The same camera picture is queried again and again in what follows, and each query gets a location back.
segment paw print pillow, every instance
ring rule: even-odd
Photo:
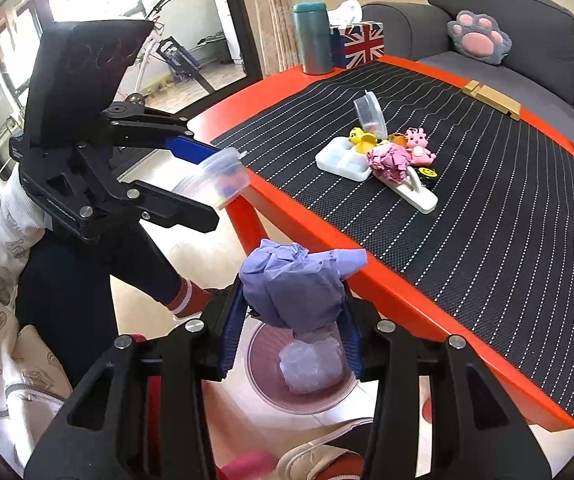
[[[447,24],[447,32],[456,52],[492,65],[500,65],[512,48],[509,36],[486,14],[461,10],[456,21]]]

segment black striped table mat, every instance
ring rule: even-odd
[[[373,91],[390,132],[422,126],[440,180],[422,215],[374,178],[318,170]],[[305,88],[216,139],[356,240],[574,416],[574,158],[459,88],[372,62]]]

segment gray sofa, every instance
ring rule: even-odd
[[[574,16],[551,0],[374,2],[365,20],[383,23],[385,53],[417,60],[509,95],[574,142]],[[461,10],[493,16],[513,41],[499,66],[452,49],[447,23]]]

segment clear plastic cup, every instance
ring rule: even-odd
[[[365,91],[365,95],[356,99],[353,105],[363,132],[374,134],[378,139],[387,139],[387,123],[375,94]]]
[[[238,150],[225,148],[203,160],[173,191],[220,210],[249,186],[249,182]]]

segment crumpled purple paper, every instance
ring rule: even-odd
[[[364,249],[310,253],[297,243],[262,240],[240,267],[243,295],[259,318],[305,335],[336,321],[345,298],[341,280],[367,264]]]
[[[410,162],[411,155],[407,150],[393,142],[379,144],[367,152],[367,163],[373,174],[396,184],[404,181]]]

